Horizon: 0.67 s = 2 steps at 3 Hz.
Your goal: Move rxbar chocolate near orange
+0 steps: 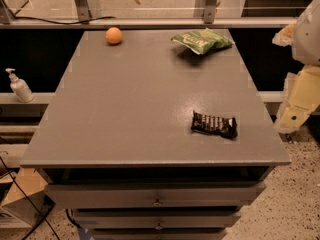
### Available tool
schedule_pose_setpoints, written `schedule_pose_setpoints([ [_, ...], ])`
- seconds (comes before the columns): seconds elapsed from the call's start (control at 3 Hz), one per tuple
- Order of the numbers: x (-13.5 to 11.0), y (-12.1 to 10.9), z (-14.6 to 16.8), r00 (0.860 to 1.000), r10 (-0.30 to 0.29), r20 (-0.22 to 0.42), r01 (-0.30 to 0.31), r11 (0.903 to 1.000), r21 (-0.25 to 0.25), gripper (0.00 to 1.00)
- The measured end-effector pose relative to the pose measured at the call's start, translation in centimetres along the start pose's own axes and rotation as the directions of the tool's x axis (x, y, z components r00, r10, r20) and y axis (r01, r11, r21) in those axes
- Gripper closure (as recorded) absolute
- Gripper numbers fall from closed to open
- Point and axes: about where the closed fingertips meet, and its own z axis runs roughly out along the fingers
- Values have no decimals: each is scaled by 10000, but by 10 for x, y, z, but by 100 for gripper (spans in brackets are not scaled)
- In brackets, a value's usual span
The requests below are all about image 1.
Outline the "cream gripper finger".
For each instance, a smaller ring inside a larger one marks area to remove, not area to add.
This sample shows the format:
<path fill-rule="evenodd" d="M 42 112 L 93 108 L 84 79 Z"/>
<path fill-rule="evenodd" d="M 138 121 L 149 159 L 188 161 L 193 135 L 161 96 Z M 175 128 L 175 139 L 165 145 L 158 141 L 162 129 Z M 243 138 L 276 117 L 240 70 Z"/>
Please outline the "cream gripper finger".
<path fill-rule="evenodd" d="M 320 67 L 306 65 L 297 74 L 288 73 L 274 127 L 279 133 L 297 131 L 319 106 Z"/>
<path fill-rule="evenodd" d="M 278 46 L 286 47 L 292 45 L 293 33 L 296 23 L 290 23 L 282 28 L 272 39 L 272 43 Z"/>

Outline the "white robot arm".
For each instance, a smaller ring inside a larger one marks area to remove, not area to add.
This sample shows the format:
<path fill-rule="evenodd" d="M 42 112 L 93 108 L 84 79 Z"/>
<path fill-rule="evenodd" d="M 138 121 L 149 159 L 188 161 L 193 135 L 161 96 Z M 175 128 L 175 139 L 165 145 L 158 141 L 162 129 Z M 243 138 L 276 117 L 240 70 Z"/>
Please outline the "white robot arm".
<path fill-rule="evenodd" d="M 303 64 L 297 74 L 287 74 L 276 115 L 277 131 L 289 134 L 320 105 L 320 0 L 313 0 L 295 22 L 276 33 L 272 43 L 291 46 L 293 59 Z"/>

